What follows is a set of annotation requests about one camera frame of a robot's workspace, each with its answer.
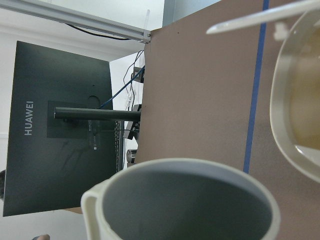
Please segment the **white mug with handle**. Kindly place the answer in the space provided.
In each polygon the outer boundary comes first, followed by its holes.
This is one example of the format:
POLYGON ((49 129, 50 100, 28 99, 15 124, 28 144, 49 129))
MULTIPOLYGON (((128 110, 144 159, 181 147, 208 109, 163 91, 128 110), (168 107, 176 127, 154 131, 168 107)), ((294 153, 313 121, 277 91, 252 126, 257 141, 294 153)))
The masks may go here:
POLYGON ((122 170, 86 191, 81 209, 90 240, 274 240, 281 224, 255 178, 191 158, 122 170))

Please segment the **white plastic spoon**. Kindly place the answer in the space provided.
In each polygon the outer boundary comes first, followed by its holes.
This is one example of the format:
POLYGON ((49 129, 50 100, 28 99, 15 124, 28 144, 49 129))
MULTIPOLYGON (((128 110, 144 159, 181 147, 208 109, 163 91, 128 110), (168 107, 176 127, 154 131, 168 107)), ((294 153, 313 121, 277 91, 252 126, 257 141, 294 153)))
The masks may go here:
POLYGON ((293 17, 305 12, 318 10, 319 0, 301 0, 278 7, 270 8, 250 15, 227 20, 212 25, 206 30, 207 35, 229 32, 242 28, 252 27, 288 17, 293 17))

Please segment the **beige container bowl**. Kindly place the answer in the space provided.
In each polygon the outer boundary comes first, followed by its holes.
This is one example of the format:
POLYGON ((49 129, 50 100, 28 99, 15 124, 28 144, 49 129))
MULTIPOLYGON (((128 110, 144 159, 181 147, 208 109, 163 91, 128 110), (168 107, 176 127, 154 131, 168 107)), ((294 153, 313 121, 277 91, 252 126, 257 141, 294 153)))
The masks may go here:
POLYGON ((320 11, 304 13, 283 41, 270 95, 274 140, 298 171, 320 181, 320 11))

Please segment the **black Huawei monitor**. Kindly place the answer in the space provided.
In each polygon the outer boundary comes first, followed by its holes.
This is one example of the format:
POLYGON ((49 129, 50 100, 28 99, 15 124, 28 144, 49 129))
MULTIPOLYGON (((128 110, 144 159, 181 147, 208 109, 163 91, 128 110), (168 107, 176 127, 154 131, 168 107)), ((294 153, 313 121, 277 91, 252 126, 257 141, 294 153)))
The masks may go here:
POLYGON ((114 121, 54 117, 57 107, 96 109, 111 96, 107 61, 17 42, 4 216, 79 207, 117 172, 114 121))

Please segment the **aluminium frame post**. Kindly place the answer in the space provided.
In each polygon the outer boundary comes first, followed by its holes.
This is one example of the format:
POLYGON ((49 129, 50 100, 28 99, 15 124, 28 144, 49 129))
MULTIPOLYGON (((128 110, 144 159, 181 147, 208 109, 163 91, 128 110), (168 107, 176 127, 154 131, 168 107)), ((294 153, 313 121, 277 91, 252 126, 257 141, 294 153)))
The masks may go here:
POLYGON ((144 44, 151 42, 151 32, 147 29, 127 25, 40 0, 2 0, 0 2, 0 7, 18 13, 135 40, 144 44))

